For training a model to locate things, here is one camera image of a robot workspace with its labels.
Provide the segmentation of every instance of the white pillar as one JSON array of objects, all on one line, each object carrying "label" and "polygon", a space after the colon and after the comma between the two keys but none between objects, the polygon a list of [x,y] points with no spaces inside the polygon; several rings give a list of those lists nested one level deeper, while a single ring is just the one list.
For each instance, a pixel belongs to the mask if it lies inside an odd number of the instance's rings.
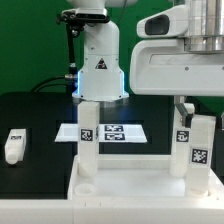
[{"label": "white pillar", "polygon": [[81,102],[78,105],[78,159],[79,175],[92,177],[97,174],[99,155],[99,114],[97,102]]},{"label": "white pillar", "polygon": [[191,123],[186,195],[208,195],[216,118],[195,115]]},{"label": "white pillar", "polygon": [[[189,114],[194,114],[193,104],[185,103],[184,106]],[[181,118],[181,114],[175,108],[170,161],[170,175],[174,177],[185,177],[189,157],[190,128],[182,126]]]}]

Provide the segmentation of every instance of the white block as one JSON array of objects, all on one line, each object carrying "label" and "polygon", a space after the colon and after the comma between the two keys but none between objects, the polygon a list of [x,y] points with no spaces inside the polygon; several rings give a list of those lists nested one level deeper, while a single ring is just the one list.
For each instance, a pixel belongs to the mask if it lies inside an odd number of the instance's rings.
[{"label": "white block", "polygon": [[206,195],[212,159],[216,118],[195,115],[190,132],[186,195]]},{"label": "white block", "polygon": [[97,102],[82,102],[78,106],[78,158],[79,175],[97,174],[99,155],[99,111]]},{"label": "white block", "polygon": [[26,147],[26,129],[12,129],[5,144],[5,159],[10,165],[23,160]]},{"label": "white block", "polygon": [[[193,104],[185,103],[184,105],[189,114],[194,114]],[[181,114],[175,108],[170,160],[170,175],[174,177],[185,177],[189,157],[190,128],[183,127],[181,119]]]}]

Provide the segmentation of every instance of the black cable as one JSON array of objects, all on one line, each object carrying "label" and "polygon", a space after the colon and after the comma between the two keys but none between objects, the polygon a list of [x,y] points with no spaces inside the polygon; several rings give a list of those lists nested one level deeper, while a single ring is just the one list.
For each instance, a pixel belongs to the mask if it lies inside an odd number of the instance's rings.
[{"label": "black cable", "polygon": [[65,77],[64,76],[56,76],[56,77],[52,77],[52,78],[49,78],[49,79],[46,79],[42,82],[40,82],[39,84],[37,84],[36,86],[34,86],[30,92],[35,92],[38,88],[40,88],[42,85],[48,83],[48,82],[51,82],[51,81],[55,81],[55,80],[58,80],[58,79],[64,79]]},{"label": "black cable", "polygon": [[54,87],[54,86],[64,86],[64,87],[66,87],[65,84],[49,84],[49,85],[41,86],[39,89],[36,90],[36,92],[40,92],[40,90],[42,90],[44,88]]},{"label": "black cable", "polygon": [[121,20],[122,20],[122,18],[123,18],[123,16],[124,16],[124,11],[125,11],[125,9],[126,9],[127,2],[128,2],[128,0],[125,0],[124,5],[123,5],[123,8],[122,8],[122,12],[121,12],[120,17],[119,17],[119,19],[118,19],[118,21],[117,21],[117,26],[120,25],[120,22],[121,22]]}]

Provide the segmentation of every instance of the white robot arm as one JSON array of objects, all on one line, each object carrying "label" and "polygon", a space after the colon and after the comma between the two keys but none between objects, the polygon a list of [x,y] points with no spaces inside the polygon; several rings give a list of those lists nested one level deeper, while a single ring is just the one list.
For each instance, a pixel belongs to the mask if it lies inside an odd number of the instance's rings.
[{"label": "white robot arm", "polygon": [[119,67],[119,29],[110,21],[105,7],[127,6],[137,0],[68,1],[74,8],[63,11],[61,18],[67,24],[70,45],[73,45],[71,36],[78,36],[80,31],[85,34],[84,65],[77,74],[73,97],[100,102],[126,99],[124,72]]}]

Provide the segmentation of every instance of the white base station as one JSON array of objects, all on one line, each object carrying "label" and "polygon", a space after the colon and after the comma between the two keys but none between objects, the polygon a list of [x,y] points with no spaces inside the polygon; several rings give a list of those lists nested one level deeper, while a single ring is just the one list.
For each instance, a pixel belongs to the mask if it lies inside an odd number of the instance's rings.
[{"label": "white base station", "polygon": [[68,200],[0,200],[1,224],[223,224],[224,186],[211,171],[209,196],[185,197],[170,156],[100,155],[98,174],[78,175]]}]

